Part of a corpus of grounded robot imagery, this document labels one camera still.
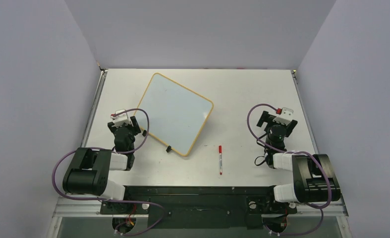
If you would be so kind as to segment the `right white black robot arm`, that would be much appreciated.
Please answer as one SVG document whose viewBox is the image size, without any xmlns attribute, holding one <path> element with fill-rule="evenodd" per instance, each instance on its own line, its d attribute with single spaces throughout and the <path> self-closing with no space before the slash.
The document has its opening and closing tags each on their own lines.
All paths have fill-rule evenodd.
<svg viewBox="0 0 390 238">
<path fill-rule="evenodd" d="M 289 153 L 284 140 L 289 137 L 297 125 L 292 118 L 291 109 L 278 109 L 271 115 L 263 111 L 257 122 L 258 127 L 264 127 L 264 163 L 271 169 L 292 172 L 293 181 L 284 185 L 276 185 L 273 193 L 264 198 L 265 207 L 278 211 L 284 203 L 313 203 L 338 201 L 341 197 L 340 186 L 334 173 L 328 155 Z"/>
</svg>

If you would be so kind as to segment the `yellow framed whiteboard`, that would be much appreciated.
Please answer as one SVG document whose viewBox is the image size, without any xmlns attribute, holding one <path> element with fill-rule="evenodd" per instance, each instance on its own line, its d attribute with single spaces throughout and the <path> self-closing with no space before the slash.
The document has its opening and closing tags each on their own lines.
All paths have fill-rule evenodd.
<svg viewBox="0 0 390 238">
<path fill-rule="evenodd" d="M 180 156 L 187 156 L 214 103 L 193 90 L 154 73 L 134 113 L 140 127 Z"/>
</svg>

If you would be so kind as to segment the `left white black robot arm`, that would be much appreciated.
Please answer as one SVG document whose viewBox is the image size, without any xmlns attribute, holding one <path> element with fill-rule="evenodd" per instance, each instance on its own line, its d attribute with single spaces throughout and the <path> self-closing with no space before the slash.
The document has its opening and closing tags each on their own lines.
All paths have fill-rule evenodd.
<svg viewBox="0 0 390 238">
<path fill-rule="evenodd" d="M 132 169 L 135 136 L 141 129 L 135 116 L 111 118 L 108 129 L 114 136 L 114 149 L 78 148 L 64 175 L 62 188 L 67 193 L 113 199 L 113 207 L 119 213 L 127 213 L 132 208 L 132 199 L 125 195 L 124 185 L 109 179 L 109 172 Z"/>
</svg>

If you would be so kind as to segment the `red white marker pen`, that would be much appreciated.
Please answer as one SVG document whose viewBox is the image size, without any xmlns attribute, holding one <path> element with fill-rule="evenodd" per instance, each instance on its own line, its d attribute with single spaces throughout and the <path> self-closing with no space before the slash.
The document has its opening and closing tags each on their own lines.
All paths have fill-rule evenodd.
<svg viewBox="0 0 390 238">
<path fill-rule="evenodd" d="M 223 159 L 222 159 L 222 146 L 219 145 L 219 174 L 223 174 Z"/>
</svg>

